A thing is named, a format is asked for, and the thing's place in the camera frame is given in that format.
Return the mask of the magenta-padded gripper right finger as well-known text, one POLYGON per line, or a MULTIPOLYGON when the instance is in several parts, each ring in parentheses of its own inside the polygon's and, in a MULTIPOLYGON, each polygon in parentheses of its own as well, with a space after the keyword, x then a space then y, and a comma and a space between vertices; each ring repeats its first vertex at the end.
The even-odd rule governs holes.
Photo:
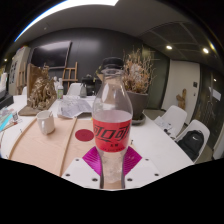
POLYGON ((123 188, 143 187, 162 178, 162 174, 148 157, 142 157, 128 147, 123 158, 123 188))

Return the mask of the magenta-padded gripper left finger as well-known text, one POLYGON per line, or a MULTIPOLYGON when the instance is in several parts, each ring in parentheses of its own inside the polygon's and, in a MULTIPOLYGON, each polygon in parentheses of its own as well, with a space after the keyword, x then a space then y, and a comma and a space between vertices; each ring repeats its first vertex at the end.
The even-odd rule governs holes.
POLYGON ((96 147, 91 148, 82 158, 76 157, 62 177, 84 188, 100 189, 102 164, 96 147))

